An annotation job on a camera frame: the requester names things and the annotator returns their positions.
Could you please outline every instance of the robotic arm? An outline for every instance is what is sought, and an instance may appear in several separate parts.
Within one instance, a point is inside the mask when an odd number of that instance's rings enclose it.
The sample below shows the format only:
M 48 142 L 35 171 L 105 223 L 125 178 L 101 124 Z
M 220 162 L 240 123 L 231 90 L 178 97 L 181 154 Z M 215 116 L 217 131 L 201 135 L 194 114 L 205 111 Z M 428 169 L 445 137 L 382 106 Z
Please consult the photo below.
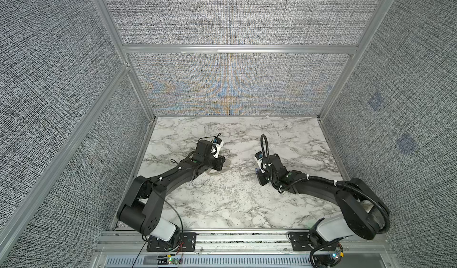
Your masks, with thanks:
M 260 167 L 256 169 L 260 185 L 271 183 L 280 193 L 287 191 L 293 194 L 308 194 L 338 205 L 341 214 L 329 219 L 319 219 L 308 233 L 311 250 L 311 264 L 314 263 L 313 253 L 330 244 L 338 243 L 342 238 L 357 235 L 371 240 L 376 234 L 389 230 L 389 210 L 361 179 L 336 181 L 303 174 L 300 171 L 288 171 L 277 154 L 269 155 L 268 140 L 263 134 L 260 137 L 261 152 L 255 154 Z M 340 255 L 333 254 L 339 261 Z
M 198 140 L 195 151 L 173 169 L 156 177 L 136 177 L 117 211 L 117 219 L 143 236 L 152 235 L 169 248 L 177 247 L 179 227 L 161 218 L 165 196 L 208 169 L 220 171 L 225 162 L 225 157 L 219 155 L 223 145 L 219 137 Z

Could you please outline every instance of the blue spot on wall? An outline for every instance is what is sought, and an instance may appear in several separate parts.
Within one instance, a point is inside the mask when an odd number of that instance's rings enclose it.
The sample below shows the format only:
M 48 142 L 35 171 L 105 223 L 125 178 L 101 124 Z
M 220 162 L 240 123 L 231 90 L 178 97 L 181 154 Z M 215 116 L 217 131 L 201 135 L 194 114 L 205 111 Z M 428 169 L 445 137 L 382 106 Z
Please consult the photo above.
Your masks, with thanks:
M 376 111 L 383 102 L 384 98 L 381 96 L 380 92 L 375 92 L 372 98 L 368 101 L 368 104 L 372 107 L 373 111 Z
M 417 143 L 409 133 L 403 133 L 403 135 L 397 139 L 397 146 L 404 155 L 410 154 L 417 149 Z

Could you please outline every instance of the gray panel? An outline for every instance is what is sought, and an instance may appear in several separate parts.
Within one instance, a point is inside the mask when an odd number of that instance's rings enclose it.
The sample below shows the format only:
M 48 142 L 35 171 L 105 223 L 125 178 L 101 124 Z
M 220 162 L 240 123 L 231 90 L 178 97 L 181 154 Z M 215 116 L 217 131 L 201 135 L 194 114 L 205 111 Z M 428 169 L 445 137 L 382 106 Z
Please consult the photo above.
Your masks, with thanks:
M 1 0 L 0 228 L 121 65 L 91 0 Z
M 380 0 L 106 0 L 124 43 L 354 45 Z
M 158 115 L 317 114 L 345 54 L 130 54 Z
M 148 123 L 125 77 L 1 267 L 87 267 Z
M 352 177 L 391 208 L 404 268 L 457 243 L 457 0 L 396 0 L 324 120 Z

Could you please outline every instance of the marble surface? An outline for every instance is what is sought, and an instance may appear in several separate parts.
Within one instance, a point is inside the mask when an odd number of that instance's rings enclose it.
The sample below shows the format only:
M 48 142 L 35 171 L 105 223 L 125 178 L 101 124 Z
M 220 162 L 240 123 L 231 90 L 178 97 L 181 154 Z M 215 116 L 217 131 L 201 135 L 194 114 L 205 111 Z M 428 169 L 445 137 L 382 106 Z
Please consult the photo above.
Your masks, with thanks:
M 307 117 L 161 117 L 152 133 L 139 175 L 159 175 L 193 151 L 197 139 L 221 133 L 225 170 L 204 173 L 167 196 L 185 228 L 309 228 L 321 217 L 339 213 L 327 201 L 304 194 L 279 194 L 260 186 L 254 154 L 260 135 L 268 138 L 288 170 L 342 180 L 316 118 Z M 162 216 L 178 225 L 166 204 Z

